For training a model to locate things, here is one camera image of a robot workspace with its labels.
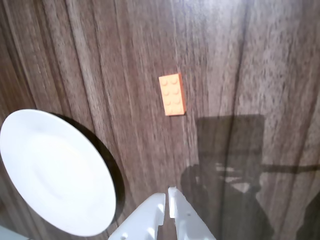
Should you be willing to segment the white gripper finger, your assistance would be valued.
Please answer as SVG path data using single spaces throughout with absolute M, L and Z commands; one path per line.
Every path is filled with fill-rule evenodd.
M 109 240 L 156 240 L 164 224 L 166 194 L 154 193 L 111 234 Z
M 168 188 L 169 216 L 174 219 L 178 240 L 215 240 L 186 197 L 176 187 Z

